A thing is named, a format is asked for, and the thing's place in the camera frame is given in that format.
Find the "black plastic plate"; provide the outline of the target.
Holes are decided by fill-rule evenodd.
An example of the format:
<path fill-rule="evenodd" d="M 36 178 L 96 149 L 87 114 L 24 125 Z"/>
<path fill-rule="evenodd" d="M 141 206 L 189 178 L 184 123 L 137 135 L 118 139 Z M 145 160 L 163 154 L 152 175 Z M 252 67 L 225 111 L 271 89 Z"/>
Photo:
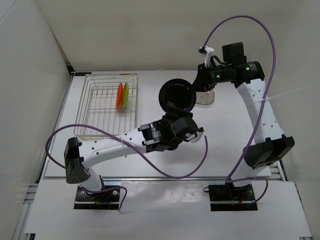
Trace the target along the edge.
<path fill-rule="evenodd" d="M 181 78 L 167 81 L 158 94 L 160 107 L 167 113 L 169 112 L 169 105 L 190 112 L 194 108 L 196 100 L 197 95 L 192 84 Z"/>

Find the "clear textured glass plate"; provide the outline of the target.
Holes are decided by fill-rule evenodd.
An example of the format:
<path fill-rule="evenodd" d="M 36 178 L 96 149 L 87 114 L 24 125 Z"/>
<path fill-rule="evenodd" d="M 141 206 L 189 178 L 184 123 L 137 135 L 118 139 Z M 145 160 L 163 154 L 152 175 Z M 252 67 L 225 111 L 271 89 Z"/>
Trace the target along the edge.
<path fill-rule="evenodd" d="M 206 92 L 196 92 L 196 104 L 208 106 L 215 101 L 215 92 L 213 90 Z"/>

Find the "orange plastic plate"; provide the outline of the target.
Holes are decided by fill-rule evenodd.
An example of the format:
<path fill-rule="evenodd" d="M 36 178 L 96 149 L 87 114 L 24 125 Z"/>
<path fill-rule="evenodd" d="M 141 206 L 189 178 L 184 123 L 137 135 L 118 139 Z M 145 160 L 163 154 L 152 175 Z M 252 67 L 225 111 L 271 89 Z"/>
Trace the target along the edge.
<path fill-rule="evenodd" d="M 121 108 L 122 100 L 123 100 L 123 91 L 124 91 L 124 87 L 123 87 L 123 84 L 120 82 L 117 89 L 117 97 L 116 97 L 116 104 L 115 104 L 115 107 L 117 109 Z"/>

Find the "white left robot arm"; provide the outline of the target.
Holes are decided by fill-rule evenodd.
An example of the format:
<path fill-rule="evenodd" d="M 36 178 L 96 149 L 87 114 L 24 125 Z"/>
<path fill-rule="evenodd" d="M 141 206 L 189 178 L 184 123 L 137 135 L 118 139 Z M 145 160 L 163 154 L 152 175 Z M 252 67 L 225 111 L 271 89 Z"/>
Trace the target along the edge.
<path fill-rule="evenodd" d="M 64 150 L 66 182 L 80 185 L 93 200 L 100 200 L 105 188 L 93 166 L 137 153 L 173 151 L 182 142 L 197 142 L 204 130 L 197 126 L 193 114 L 172 103 L 168 106 L 170 112 L 161 119 L 118 136 L 89 141 L 69 138 Z"/>

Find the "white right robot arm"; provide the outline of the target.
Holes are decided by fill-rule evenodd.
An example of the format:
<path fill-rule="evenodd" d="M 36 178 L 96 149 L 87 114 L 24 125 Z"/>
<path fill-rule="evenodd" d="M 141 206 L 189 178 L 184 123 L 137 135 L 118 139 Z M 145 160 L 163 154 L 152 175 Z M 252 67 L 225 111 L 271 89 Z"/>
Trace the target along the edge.
<path fill-rule="evenodd" d="M 247 109 L 253 132 L 243 149 L 240 163 L 226 179 L 224 193 L 230 200 L 238 199 L 243 188 L 266 167 L 280 161 L 295 145 L 294 138 L 286 136 L 280 127 L 271 104 L 267 101 L 265 74 L 257 61 L 249 62 L 242 42 L 224 45 L 223 60 L 215 56 L 209 46 L 199 53 L 204 63 L 197 67 L 193 86 L 197 92 L 208 92 L 220 83 L 232 83 Z"/>

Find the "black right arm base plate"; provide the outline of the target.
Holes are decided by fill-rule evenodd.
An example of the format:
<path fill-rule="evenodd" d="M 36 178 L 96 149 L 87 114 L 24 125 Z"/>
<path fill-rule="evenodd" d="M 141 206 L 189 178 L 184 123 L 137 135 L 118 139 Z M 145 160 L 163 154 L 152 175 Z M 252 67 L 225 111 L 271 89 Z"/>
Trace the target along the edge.
<path fill-rule="evenodd" d="M 235 187 L 232 183 L 208 185 L 203 191 L 209 194 L 211 212 L 257 211 L 256 198 L 251 184 Z"/>

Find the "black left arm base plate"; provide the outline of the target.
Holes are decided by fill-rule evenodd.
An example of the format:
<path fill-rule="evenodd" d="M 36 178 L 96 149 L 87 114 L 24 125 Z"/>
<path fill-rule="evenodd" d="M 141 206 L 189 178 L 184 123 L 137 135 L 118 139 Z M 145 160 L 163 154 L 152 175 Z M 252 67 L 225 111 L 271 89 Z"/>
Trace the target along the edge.
<path fill-rule="evenodd" d="M 75 210 L 118 210 L 120 207 L 120 186 L 105 185 L 103 190 L 111 189 L 104 193 L 88 193 L 78 186 L 75 194 L 73 208 Z"/>

